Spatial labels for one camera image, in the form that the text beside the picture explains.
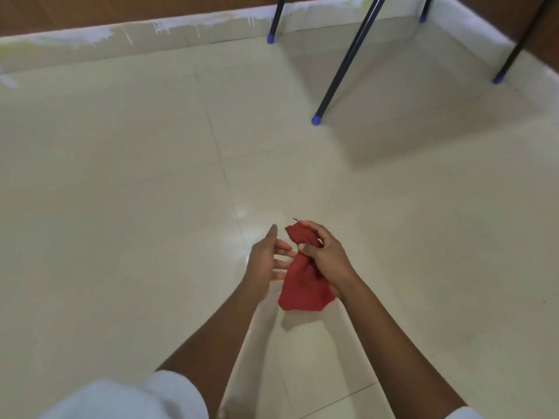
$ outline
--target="folded red cloth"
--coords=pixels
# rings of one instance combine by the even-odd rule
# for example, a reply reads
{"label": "folded red cloth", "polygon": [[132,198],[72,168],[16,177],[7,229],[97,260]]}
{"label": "folded red cloth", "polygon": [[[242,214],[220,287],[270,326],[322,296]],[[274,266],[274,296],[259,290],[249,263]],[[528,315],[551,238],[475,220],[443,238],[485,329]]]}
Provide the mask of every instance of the folded red cloth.
{"label": "folded red cloth", "polygon": [[[321,247],[316,233],[297,222],[285,228],[289,238],[298,244]],[[287,269],[278,304],[283,310],[319,312],[334,301],[330,284],[320,273],[313,258],[297,253]]]}

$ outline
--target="white sleeve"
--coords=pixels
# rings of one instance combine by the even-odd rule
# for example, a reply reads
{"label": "white sleeve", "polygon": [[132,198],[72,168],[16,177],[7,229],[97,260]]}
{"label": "white sleeve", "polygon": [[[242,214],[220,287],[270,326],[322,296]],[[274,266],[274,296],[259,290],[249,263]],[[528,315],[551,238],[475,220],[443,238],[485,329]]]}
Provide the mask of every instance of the white sleeve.
{"label": "white sleeve", "polygon": [[39,419],[208,419],[204,399],[184,376],[166,370],[139,387],[95,381],[45,411]]}
{"label": "white sleeve", "polygon": [[455,410],[446,419],[482,419],[471,407],[461,407]]}

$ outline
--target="floor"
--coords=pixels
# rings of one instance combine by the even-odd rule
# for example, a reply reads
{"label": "floor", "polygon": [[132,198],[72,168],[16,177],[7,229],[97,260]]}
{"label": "floor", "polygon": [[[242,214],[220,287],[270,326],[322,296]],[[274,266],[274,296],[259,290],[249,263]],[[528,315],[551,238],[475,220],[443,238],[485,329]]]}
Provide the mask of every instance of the floor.
{"label": "floor", "polygon": [[[0,88],[0,416],[141,380],[235,288],[265,230],[297,217],[330,228],[482,415],[556,417],[557,128],[415,18],[374,25],[311,126],[356,27]],[[279,291],[251,325],[231,417],[391,417],[339,303],[284,313]]]}

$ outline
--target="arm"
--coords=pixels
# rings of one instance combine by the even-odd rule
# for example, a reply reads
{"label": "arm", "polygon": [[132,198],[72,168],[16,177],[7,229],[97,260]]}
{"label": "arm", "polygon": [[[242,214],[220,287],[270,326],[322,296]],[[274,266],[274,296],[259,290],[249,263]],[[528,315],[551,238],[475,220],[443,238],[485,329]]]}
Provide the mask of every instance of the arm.
{"label": "arm", "polygon": [[323,248],[300,245],[342,300],[396,419],[444,419],[465,402],[421,354],[357,275],[342,245],[313,222]]}
{"label": "arm", "polygon": [[283,279],[289,263],[274,254],[295,257],[286,242],[277,239],[277,226],[257,242],[250,253],[247,271],[233,294],[202,327],[187,339],[158,370],[186,376],[206,403],[210,418],[217,416],[235,360],[258,303],[268,293],[272,279]]}

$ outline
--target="person's left hand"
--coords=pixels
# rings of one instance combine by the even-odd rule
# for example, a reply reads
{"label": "person's left hand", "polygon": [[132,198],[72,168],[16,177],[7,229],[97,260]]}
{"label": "person's left hand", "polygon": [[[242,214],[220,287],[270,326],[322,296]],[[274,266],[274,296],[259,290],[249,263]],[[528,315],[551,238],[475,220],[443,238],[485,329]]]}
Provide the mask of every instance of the person's left hand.
{"label": "person's left hand", "polygon": [[285,241],[278,239],[278,227],[272,225],[264,239],[252,246],[248,258],[247,271],[243,277],[244,281],[255,285],[262,294],[262,299],[268,294],[270,281],[283,280],[285,270],[290,263],[274,258],[274,255],[288,256],[294,258],[295,254],[291,246]]}

